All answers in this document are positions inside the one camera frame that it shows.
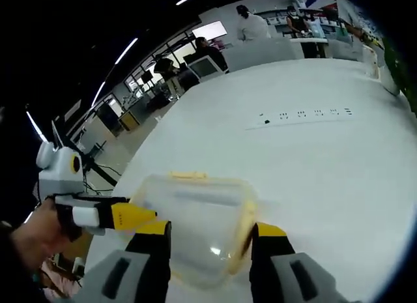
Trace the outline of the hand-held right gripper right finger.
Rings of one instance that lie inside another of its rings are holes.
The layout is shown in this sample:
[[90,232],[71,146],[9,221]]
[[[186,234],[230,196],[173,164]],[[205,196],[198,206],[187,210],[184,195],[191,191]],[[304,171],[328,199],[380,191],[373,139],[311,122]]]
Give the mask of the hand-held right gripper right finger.
[[304,252],[297,253],[285,231],[255,223],[250,284],[254,302],[346,302],[336,280]]

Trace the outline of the person's left hand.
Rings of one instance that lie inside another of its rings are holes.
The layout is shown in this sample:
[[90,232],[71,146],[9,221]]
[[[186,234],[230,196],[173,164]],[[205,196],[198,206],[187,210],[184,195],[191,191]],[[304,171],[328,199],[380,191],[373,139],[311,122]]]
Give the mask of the person's left hand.
[[37,207],[24,224],[9,235],[23,267],[34,272],[52,255],[69,249],[73,242],[64,234],[51,198]]

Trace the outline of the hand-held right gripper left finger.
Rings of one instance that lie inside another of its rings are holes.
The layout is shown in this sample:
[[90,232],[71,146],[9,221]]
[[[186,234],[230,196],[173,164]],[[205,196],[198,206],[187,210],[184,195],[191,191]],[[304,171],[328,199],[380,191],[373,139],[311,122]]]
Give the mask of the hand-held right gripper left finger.
[[170,257],[171,222],[147,223],[85,274],[76,302],[165,302]]

